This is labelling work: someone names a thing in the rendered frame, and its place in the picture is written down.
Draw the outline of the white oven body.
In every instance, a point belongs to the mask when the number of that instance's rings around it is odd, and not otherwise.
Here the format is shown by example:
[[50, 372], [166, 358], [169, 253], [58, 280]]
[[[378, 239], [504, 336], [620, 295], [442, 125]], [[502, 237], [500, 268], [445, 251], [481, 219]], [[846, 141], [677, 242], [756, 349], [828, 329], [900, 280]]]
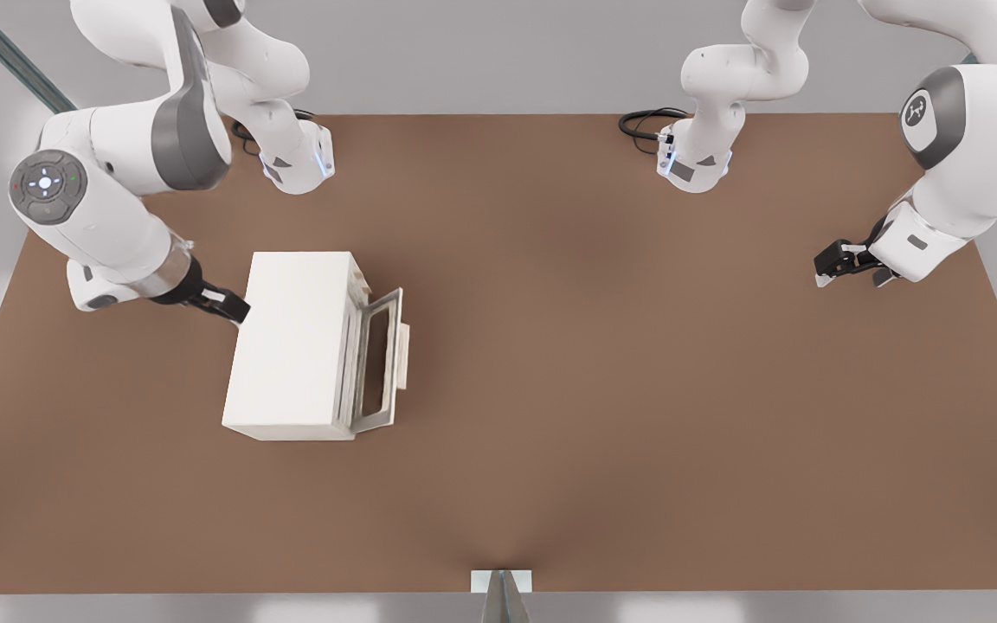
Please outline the white oven body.
[[370, 288], [345, 251], [254, 253], [222, 425], [260, 441], [347, 441]]

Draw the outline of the white oven door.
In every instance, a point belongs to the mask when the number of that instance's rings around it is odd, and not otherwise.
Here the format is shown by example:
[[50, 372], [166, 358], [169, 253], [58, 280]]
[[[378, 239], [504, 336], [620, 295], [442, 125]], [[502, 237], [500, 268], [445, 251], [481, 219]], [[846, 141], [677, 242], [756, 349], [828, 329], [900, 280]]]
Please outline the white oven door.
[[396, 397], [405, 387], [408, 325], [402, 321], [404, 291], [393, 292], [361, 308], [357, 339], [357, 377], [350, 431], [364, 433], [391, 426]]

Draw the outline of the silver frame post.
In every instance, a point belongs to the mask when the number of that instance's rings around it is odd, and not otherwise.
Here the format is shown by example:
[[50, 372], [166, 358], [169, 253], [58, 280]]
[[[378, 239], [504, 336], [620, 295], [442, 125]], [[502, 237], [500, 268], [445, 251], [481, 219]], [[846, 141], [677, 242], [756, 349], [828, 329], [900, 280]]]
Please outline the silver frame post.
[[53, 113], [76, 110], [75, 103], [0, 30], [0, 64]]
[[523, 600], [531, 592], [530, 570], [472, 570], [471, 592], [486, 595], [481, 623], [531, 623]]

